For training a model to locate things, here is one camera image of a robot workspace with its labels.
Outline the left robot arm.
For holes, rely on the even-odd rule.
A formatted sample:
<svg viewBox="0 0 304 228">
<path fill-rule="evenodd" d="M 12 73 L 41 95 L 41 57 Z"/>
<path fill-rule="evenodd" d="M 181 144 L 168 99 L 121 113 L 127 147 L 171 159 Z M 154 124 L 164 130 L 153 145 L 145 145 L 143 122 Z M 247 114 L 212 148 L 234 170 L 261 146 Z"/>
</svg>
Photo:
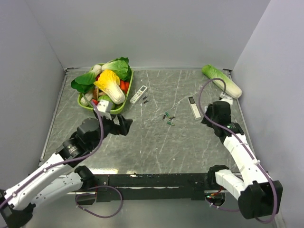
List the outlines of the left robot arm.
<svg viewBox="0 0 304 228">
<path fill-rule="evenodd" d="M 20 183 L 0 192 L 0 213 L 9 228 L 21 228 L 39 206 L 78 190 L 95 190 L 95 176 L 86 166 L 79 166 L 93 155 L 108 134 L 126 136 L 133 123 L 121 114 L 112 119 L 85 119 L 51 157 Z"/>
</svg>

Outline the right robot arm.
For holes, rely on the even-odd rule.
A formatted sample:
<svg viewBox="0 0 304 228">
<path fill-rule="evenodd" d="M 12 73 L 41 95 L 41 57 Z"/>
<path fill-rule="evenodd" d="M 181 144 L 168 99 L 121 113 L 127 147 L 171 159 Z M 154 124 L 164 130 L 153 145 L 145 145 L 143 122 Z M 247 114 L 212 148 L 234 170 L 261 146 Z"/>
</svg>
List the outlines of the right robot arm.
<svg viewBox="0 0 304 228">
<path fill-rule="evenodd" d="M 215 165 L 208 171 L 208 185 L 212 189 L 223 187 L 232 194 L 246 219 L 274 216 L 279 211 L 283 186 L 280 181 L 273 181 L 261 167 L 247 143 L 244 131 L 238 123 L 231 121 L 231 104 L 224 98 L 209 104 L 202 124 L 214 130 L 242 177 L 238 178 L 225 165 Z"/>
</svg>

